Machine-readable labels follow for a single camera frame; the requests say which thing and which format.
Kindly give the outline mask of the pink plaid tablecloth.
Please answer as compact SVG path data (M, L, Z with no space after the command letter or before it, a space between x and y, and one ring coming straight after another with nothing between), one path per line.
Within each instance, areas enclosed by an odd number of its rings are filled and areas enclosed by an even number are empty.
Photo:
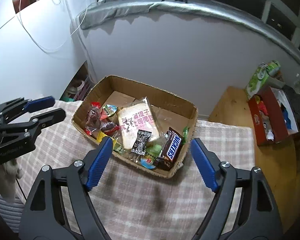
M28 196L42 166L69 166L95 147L72 125L79 102L57 101L55 106L65 110L66 119L44 129L36 149L18 159L23 176L16 191L21 200ZM255 165L254 133L249 127L199 120L194 136L236 168L250 170ZM151 176L111 157L89 196L112 239L191 239L214 194L188 153L171 179Z

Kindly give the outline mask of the black white patterned candy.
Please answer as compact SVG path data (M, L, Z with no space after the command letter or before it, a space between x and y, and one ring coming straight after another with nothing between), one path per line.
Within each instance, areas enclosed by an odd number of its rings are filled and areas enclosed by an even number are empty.
M136 141L133 144L131 149L132 153L136 153L138 155L145 155L146 153L146 145L151 137L152 133L150 131L138 130Z

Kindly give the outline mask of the red snack packet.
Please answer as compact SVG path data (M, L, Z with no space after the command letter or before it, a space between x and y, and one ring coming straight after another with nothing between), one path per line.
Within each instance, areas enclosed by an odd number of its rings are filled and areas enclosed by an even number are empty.
M100 121L100 103L99 102L91 102L90 107L88 109L86 118L85 118L85 133L87 135L92 135L92 133L96 130L100 129L101 121Z
M112 121L106 121L106 122L104 122L103 120L101 121L100 131L108 136L111 136L119 129L120 129L119 125L115 124Z

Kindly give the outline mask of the red storage box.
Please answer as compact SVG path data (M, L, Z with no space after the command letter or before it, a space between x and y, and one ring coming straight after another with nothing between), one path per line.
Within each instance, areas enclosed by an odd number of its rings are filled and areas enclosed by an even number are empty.
M299 132L285 92L270 86L253 95L248 105L258 146L277 144Z

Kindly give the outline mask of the open cardboard box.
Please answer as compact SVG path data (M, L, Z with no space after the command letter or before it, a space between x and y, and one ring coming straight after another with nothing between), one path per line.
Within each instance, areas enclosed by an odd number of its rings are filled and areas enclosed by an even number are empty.
M198 117L177 95L119 76L106 76L89 92L72 124L96 144L113 141L113 155L162 178L183 163Z

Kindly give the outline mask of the Snickers bar English label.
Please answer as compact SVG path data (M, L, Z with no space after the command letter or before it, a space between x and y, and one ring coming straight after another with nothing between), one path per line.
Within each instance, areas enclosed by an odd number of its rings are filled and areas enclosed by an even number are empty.
M184 137L175 129L169 127L165 133L165 139L164 147L159 156L156 157L154 166L164 171L170 171L177 161L184 144Z

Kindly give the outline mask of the bread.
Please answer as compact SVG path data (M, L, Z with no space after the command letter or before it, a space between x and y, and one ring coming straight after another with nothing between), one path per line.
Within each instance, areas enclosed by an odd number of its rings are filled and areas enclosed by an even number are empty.
M117 111L117 118L123 147L127 150L132 149L140 129L152 133L149 142L155 141L160 137L160 131L147 97L135 100L128 106L120 107Z

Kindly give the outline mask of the grey windowsill blanket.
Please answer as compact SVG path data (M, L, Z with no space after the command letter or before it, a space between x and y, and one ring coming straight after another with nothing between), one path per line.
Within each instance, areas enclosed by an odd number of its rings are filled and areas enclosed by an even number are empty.
M203 0L200 3L178 3L161 0L107 0L92 3L88 6L88 9L80 12L76 19L79 20L82 30L88 30L109 20L129 15L147 14L153 11L212 17L239 24L279 46L300 65L300 50L295 48L288 38L263 23L260 19L242 10L211 0Z

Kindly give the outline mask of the yellow candy packet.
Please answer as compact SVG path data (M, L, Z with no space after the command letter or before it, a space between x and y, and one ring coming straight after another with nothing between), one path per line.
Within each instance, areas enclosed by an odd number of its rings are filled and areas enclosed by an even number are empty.
M102 131L99 131L96 136L97 143L100 144L104 137L108 137L108 135L104 134Z

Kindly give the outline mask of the clear wrapped green candy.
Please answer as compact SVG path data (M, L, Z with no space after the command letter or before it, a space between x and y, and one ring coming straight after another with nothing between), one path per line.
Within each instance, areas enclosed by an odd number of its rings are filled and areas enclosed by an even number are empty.
M153 159L157 159L160 157L162 153L162 146L160 144L154 144L151 147L146 149L146 154L149 155Z

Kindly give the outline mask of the blue green jelly cup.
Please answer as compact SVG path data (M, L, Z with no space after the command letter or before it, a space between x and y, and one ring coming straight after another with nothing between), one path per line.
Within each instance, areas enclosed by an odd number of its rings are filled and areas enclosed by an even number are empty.
M101 109L101 119L105 119L113 116L117 112L117 107L115 105L106 104Z

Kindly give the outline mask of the green tissue box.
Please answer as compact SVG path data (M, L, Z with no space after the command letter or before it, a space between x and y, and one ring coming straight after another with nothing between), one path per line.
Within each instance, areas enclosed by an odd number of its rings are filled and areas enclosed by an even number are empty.
M259 64L245 88L248 100L257 94L265 85L282 88L285 83L283 79L279 77L280 68L281 65L276 60Z

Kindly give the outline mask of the light green biscuit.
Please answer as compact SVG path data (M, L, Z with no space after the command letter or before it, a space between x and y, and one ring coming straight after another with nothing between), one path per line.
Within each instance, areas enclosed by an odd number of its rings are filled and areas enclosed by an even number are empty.
M126 149L117 141L113 146L113 151L119 155L123 155L126 153Z

